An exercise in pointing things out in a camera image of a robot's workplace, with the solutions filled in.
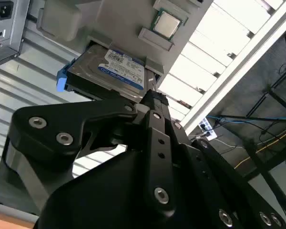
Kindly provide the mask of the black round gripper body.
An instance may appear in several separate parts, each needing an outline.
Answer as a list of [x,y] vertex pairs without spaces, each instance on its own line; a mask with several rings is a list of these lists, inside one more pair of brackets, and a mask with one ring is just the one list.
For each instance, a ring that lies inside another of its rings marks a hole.
[[217,229],[217,199],[201,191],[208,177],[171,152],[124,152],[57,189],[38,229]]

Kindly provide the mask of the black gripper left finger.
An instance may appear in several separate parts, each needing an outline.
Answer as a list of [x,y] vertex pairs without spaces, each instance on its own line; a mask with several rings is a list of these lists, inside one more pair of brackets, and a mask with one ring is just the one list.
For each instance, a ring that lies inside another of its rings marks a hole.
[[2,155],[6,176],[25,186],[42,213],[57,189],[124,152],[172,154],[157,94],[136,104],[119,97],[18,109]]

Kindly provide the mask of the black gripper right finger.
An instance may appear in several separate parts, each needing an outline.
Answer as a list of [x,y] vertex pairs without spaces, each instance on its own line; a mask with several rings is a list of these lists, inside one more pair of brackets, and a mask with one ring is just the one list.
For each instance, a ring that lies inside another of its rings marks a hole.
[[284,219],[206,141],[190,141],[183,127],[171,120],[168,100],[157,94],[157,108],[165,118],[165,129],[179,157],[183,178],[193,177],[206,216],[203,229],[286,229]]

